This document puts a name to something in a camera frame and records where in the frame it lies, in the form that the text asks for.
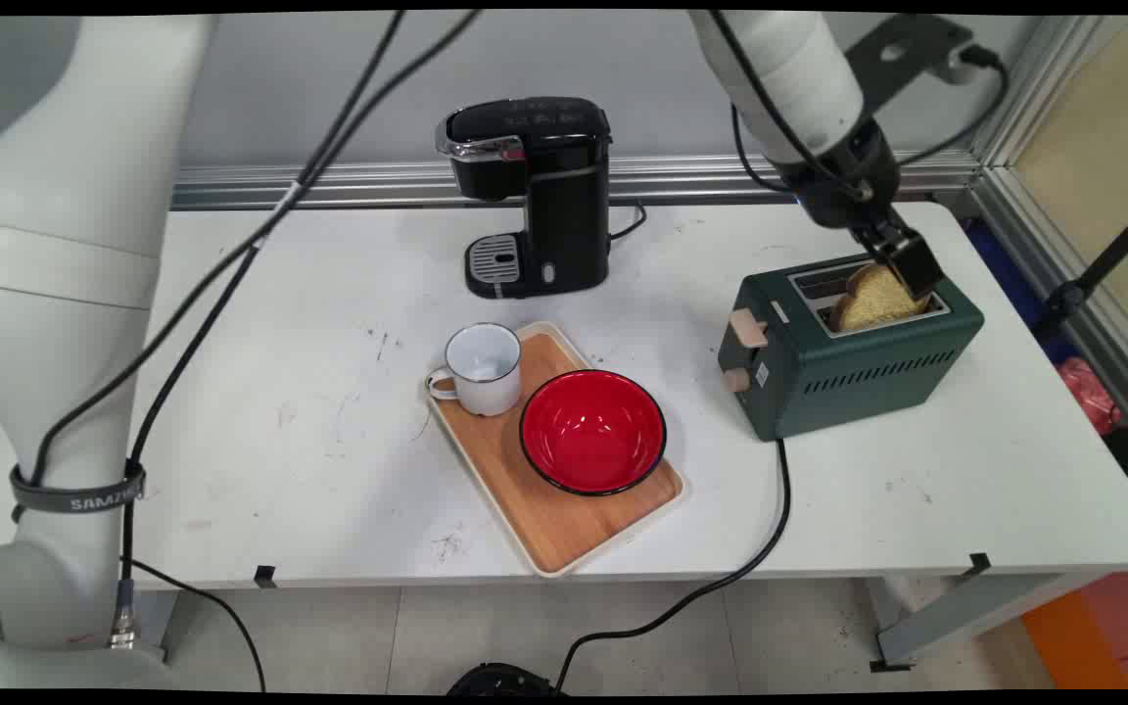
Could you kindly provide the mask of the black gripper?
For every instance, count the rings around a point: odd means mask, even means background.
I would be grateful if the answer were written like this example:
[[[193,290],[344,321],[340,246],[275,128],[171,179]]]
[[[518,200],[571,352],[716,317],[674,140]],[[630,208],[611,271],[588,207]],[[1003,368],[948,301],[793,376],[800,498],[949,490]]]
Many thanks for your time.
[[[891,268],[914,301],[931,296],[943,280],[943,268],[925,238],[905,231],[904,220],[895,215],[901,169],[876,120],[865,116],[816,161],[777,160],[779,178],[810,219],[826,228],[852,229],[852,237]]]

